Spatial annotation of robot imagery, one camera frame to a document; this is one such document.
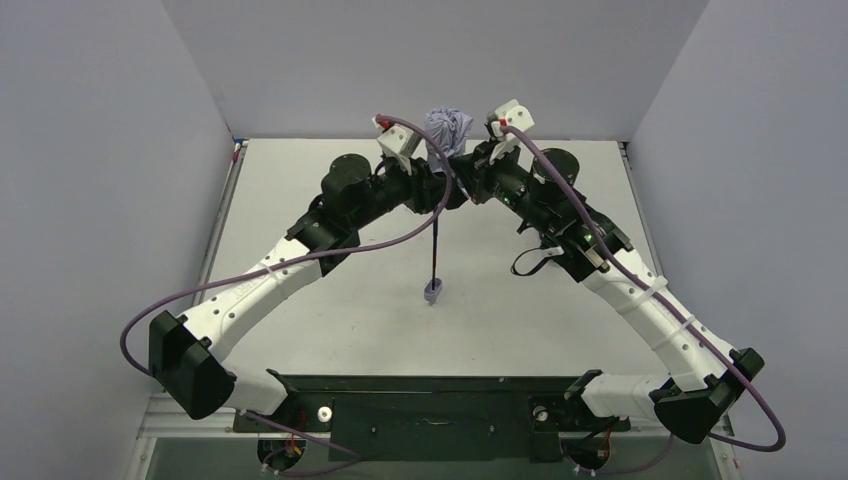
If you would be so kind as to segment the lavender folding umbrella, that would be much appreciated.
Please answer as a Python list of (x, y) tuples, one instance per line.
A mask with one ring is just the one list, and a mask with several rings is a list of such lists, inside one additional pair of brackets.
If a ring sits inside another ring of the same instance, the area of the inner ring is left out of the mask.
[[(447, 157), (465, 153), (472, 124), (473, 118), (456, 108), (440, 107), (426, 114), (424, 129), (438, 144), (438, 149), (430, 145), (426, 146), (427, 163), (433, 173), (443, 172), (439, 151)], [(430, 306), (436, 303), (443, 288), (442, 280), (437, 277), (438, 234), (439, 223), (435, 220), (432, 224), (431, 278), (424, 290), (424, 298)]]

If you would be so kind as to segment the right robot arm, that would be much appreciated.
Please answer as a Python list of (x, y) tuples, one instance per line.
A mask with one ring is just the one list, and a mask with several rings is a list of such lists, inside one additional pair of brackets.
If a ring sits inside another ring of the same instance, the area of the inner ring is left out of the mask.
[(546, 149), (524, 169), (518, 154), (513, 148), (494, 159), (478, 147), (450, 165), (471, 201), (497, 200), (536, 230), (556, 250), (555, 263), (621, 316), (666, 368), (658, 375), (589, 373), (570, 395), (597, 417), (655, 420), (692, 444), (710, 437), (764, 367), (762, 356), (697, 320), (621, 229), (586, 204), (572, 185), (579, 168), (573, 155)]

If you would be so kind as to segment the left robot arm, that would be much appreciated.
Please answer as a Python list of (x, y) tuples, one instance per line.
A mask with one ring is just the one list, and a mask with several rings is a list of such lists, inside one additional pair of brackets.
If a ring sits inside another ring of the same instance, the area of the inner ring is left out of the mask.
[(373, 171), (358, 154), (332, 161), (321, 192), (286, 234), (242, 275), (201, 286), (214, 295), (180, 314), (165, 309), (148, 330), (148, 373), (193, 420), (217, 410), (245, 408), (275, 412), (288, 396), (268, 374), (237, 373), (225, 361), (234, 347), (280, 304), (327, 276), (354, 253), (398, 245), (394, 240), (362, 245), (365, 226), (404, 205), (433, 224), (446, 208), (453, 182), (422, 159), (404, 163), (386, 157)]

